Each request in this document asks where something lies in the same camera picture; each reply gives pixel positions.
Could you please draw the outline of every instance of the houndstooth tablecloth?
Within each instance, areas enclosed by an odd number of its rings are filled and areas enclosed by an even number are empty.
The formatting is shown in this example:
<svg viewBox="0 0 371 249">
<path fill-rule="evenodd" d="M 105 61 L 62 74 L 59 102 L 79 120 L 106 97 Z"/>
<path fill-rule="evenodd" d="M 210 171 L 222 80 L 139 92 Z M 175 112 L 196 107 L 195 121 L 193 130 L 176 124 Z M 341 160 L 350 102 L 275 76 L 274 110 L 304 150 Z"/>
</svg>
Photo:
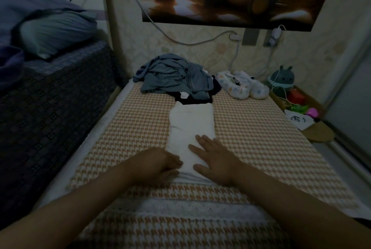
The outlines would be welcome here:
<svg viewBox="0 0 371 249">
<path fill-rule="evenodd" d="M 78 167 L 68 188 L 153 146 L 165 147 L 174 98 L 142 94 L 136 83 Z M 242 161 L 346 211 L 359 209 L 323 157 L 269 98 L 213 97 L 217 137 Z M 290 247 L 288 235 L 235 188 L 170 183 L 134 186 L 78 237 L 83 244 L 134 247 Z"/>
</svg>

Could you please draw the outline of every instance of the pair of shoes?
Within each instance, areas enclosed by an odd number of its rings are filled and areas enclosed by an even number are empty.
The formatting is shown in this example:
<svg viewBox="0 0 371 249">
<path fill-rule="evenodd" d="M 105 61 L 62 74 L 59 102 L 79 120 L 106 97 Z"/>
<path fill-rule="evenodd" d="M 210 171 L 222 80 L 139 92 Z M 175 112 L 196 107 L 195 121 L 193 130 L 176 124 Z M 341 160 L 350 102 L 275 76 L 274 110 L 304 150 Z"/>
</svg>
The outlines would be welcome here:
<svg viewBox="0 0 371 249">
<path fill-rule="evenodd" d="M 243 71 L 236 71 L 233 75 L 229 71 L 223 71 L 218 73 L 215 79 L 235 99 L 247 99 L 248 97 L 265 99 L 269 94 L 267 86 L 250 78 Z"/>
</svg>

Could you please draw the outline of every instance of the pink balloon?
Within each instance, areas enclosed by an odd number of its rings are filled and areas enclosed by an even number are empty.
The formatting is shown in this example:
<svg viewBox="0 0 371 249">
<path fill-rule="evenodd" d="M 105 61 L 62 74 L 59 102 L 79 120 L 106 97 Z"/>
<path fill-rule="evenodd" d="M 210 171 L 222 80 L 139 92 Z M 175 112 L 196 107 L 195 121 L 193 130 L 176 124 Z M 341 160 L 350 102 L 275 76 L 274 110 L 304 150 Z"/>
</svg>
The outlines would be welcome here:
<svg viewBox="0 0 371 249">
<path fill-rule="evenodd" d="M 305 115 L 308 115 L 312 118 L 317 118 L 318 117 L 318 111 L 314 107 L 311 107 L 310 109 L 308 109 L 308 111 L 306 112 Z"/>
</svg>

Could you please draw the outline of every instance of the forearm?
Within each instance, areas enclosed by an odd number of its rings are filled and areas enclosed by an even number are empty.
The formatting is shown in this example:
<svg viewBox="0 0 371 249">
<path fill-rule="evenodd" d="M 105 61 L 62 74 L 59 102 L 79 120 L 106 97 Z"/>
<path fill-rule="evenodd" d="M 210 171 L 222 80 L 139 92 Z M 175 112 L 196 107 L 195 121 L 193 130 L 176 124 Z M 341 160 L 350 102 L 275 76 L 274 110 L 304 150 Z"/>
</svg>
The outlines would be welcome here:
<svg viewBox="0 0 371 249">
<path fill-rule="evenodd" d="M 362 248 L 371 242 L 366 227 L 248 164 L 239 168 L 234 182 L 275 218 L 300 246 Z M 359 237 L 358 244 L 354 243 L 355 237 Z"/>
<path fill-rule="evenodd" d="M 2 248 L 65 248 L 130 186 L 123 164 L 1 231 Z"/>
</svg>

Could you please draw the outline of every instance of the gray pillow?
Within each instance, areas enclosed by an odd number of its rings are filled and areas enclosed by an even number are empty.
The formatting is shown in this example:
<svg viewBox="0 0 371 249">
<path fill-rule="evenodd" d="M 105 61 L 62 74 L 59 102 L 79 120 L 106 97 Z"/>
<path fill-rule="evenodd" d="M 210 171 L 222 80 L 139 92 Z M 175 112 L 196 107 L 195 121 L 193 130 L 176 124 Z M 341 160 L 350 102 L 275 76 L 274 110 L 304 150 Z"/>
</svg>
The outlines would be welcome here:
<svg viewBox="0 0 371 249">
<path fill-rule="evenodd" d="M 95 35 L 96 14 L 71 10 L 24 22 L 19 29 L 23 49 L 48 59 L 77 42 Z"/>
</svg>

